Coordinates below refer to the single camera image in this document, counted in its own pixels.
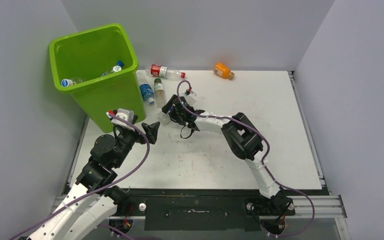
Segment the clear crushed bottle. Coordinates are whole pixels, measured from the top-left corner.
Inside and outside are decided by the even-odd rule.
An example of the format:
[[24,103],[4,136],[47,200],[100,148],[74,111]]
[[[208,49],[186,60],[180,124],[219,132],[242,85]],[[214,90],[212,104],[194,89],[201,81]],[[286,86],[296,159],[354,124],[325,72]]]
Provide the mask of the clear crushed bottle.
[[61,86],[66,88],[66,87],[81,84],[83,82],[85,82],[85,80],[80,77],[64,78],[61,80]]

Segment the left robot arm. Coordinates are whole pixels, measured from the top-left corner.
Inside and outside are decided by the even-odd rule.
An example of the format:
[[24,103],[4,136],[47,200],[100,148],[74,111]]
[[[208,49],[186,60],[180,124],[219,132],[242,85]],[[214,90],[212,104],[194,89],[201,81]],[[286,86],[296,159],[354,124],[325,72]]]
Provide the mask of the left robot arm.
[[141,126],[143,133],[129,125],[115,124],[112,134],[99,136],[88,163],[53,216],[25,239],[82,240],[105,218],[124,215],[129,210],[129,195],[113,183],[118,176],[114,170],[122,165],[134,144],[156,143],[160,123]]

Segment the pepsi bottle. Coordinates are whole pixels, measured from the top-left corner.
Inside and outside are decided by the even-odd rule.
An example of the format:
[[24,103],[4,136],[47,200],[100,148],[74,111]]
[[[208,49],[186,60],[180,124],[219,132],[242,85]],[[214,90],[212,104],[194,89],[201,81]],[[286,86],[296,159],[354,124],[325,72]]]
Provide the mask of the pepsi bottle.
[[170,118],[170,112],[159,112],[156,116],[157,120],[160,122],[161,125],[167,125],[171,123],[171,118]]

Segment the large orange tea bottle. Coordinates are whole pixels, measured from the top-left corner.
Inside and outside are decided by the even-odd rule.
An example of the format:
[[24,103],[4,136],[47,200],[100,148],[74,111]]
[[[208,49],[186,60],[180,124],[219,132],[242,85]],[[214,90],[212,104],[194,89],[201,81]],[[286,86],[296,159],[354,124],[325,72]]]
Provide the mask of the large orange tea bottle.
[[111,73],[118,73],[122,70],[122,67],[119,65],[116,65],[112,68]]

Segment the blue label blue cap bottle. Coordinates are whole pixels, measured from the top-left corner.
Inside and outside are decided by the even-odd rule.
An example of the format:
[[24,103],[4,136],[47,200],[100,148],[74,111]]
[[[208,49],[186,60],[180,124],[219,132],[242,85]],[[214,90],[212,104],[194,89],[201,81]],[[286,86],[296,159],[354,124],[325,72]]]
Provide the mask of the blue label blue cap bottle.
[[110,75],[110,74],[113,74],[113,73],[118,73],[118,72],[120,72],[123,69],[124,65],[125,64],[121,60],[119,60],[115,65],[113,65],[110,68],[106,69],[100,76],[104,77],[104,76],[107,76],[107,75]]

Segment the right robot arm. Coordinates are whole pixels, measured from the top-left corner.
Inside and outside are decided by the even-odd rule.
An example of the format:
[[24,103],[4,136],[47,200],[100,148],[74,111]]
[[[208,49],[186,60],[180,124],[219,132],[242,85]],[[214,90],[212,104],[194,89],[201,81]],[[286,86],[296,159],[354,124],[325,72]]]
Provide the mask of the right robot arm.
[[293,200],[284,193],[285,187],[277,182],[265,160],[270,145],[248,117],[215,115],[202,109],[194,109],[185,97],[173,95],[161,108],[157,120],[163,124],[173,122],[190,129],[191,133],[208,131],[222,135],[231,152],[244,160],[254,177],[263,199],[263,209],[270,215],[295,214]]

